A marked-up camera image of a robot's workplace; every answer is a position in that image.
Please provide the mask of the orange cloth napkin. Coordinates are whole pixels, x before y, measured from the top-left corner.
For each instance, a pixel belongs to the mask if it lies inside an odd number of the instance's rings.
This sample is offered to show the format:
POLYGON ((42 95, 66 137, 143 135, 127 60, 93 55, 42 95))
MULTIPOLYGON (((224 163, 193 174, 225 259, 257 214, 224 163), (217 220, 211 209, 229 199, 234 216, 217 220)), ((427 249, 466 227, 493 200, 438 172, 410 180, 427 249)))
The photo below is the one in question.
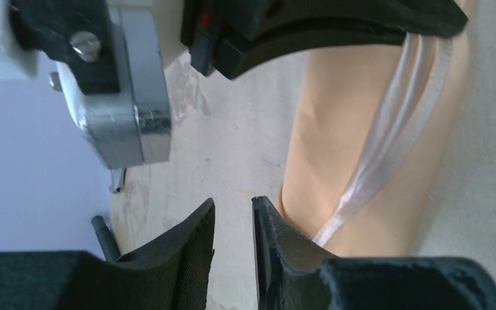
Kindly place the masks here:
POLYGON ((470 74, 464 30, 307 58, 280 214, 337 256, 405 256, 470 74))

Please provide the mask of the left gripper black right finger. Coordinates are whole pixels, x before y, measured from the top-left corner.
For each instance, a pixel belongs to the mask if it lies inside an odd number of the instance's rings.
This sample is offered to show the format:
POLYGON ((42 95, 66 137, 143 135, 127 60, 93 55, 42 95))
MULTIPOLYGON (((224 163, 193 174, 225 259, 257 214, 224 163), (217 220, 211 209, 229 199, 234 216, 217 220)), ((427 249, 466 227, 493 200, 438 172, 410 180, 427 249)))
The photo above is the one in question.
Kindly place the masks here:
POLYGON ((496 283, 459 257, 342 258, 252 200, 260 309, 496 309, 496 283))

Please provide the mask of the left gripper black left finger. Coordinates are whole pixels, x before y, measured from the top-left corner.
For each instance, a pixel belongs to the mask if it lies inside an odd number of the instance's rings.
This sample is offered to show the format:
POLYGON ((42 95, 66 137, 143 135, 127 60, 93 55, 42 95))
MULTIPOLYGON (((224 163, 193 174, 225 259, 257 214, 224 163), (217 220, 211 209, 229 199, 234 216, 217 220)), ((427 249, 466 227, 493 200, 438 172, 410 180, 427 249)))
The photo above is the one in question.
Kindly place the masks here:
POLYGON ((205 309, 215 205, 106 262, 85 251, 0 253, 0 309, 205 309))

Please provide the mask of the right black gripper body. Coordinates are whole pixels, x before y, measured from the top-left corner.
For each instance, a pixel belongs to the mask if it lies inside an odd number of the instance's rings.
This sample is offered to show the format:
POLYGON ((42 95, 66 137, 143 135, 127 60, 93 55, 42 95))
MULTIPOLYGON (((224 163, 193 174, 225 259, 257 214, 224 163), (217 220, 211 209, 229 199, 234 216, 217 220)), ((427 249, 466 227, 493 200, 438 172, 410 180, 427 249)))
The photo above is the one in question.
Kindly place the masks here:
POLYGON ((408 34, 449 38, 467 22, 454 1, 186 1, 180 40, 195 70, 233 80, 295 52, 401 45, 408 34))

